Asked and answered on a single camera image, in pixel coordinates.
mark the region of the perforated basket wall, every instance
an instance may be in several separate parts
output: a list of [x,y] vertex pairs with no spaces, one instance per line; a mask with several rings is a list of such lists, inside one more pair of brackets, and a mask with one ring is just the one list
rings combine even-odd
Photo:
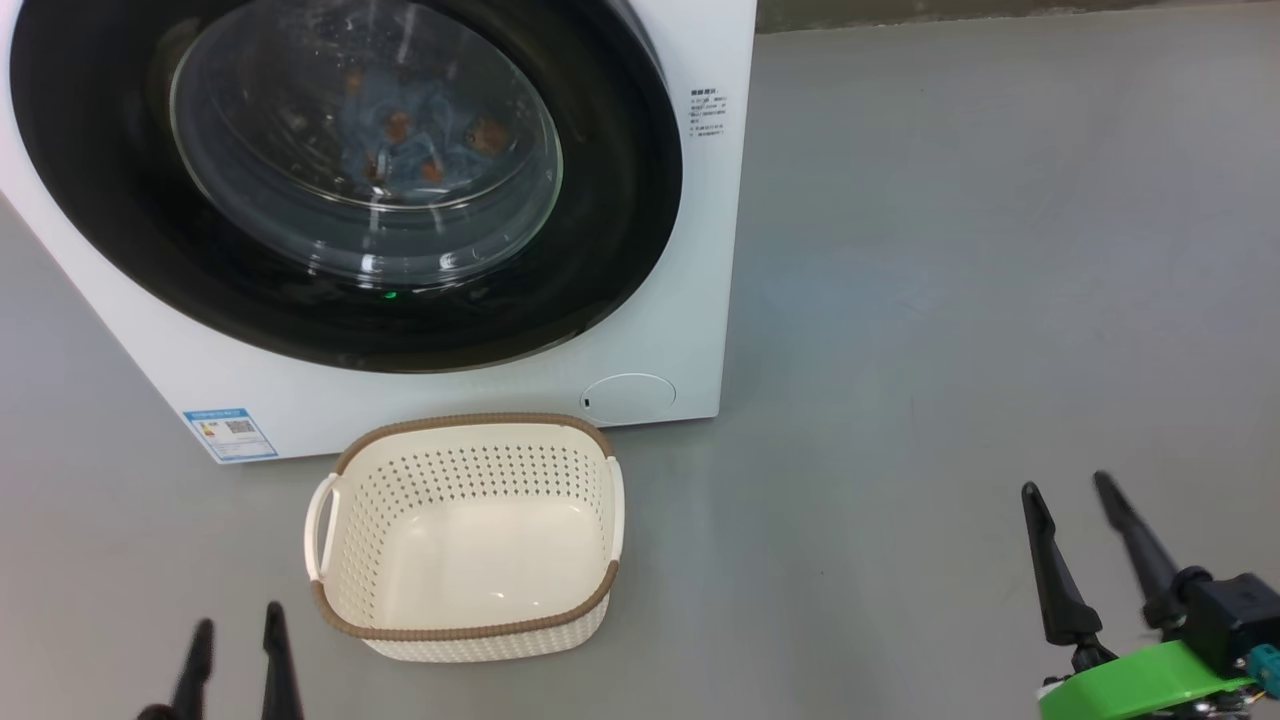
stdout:
[[[320,507],[333,492],[324,562],[314,557]],[[572,498],[594,512],[604,571],[572,610],[502,625],[379,626],[388,530],[406,512],[461,502]],[[307,518],[307,565],[325,619],[398,660],[504,660],[576,647],[599,628],[622,550],[622,478],[594,427],[562,415],[468,415],[389,425],[339,457]]]

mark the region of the washing machine door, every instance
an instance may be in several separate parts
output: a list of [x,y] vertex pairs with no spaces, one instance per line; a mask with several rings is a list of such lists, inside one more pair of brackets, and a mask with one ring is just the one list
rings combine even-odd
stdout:
[[671,100],[600,0],[26,0],[10,60],[32,163],[102,255],[314,363],[562,342],[680,205]]

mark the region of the blue and white sticker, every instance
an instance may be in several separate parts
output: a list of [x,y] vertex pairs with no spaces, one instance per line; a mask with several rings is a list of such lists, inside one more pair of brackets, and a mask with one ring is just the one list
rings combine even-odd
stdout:
[[220,462],[279,457],[270,441],[243,407],[183,413],[191,429]]

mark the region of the gray floor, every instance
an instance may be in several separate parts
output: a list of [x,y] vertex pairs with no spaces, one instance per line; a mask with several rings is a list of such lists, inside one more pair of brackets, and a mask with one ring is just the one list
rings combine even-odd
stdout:
[[5,211],[0,714],[132,717],[210,615],[210,717],[256,717],[279,598],[312,720],[1033,716],[1069,652],[1024,480],[1117,651],[1149,637],[1096,468],[1180,560],[1280,584],[1276,37],[1239,5],[760,40],[724,413],[612,433],[609,618],[534,661],[324,625],[329,460],[214,466]]

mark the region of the teal connector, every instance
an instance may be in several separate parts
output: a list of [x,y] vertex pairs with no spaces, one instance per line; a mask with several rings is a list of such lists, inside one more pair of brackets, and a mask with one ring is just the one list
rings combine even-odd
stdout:
[[1249,676],[1271,697],[1280,697],[1280,650],[1260,644],[1249,651]]

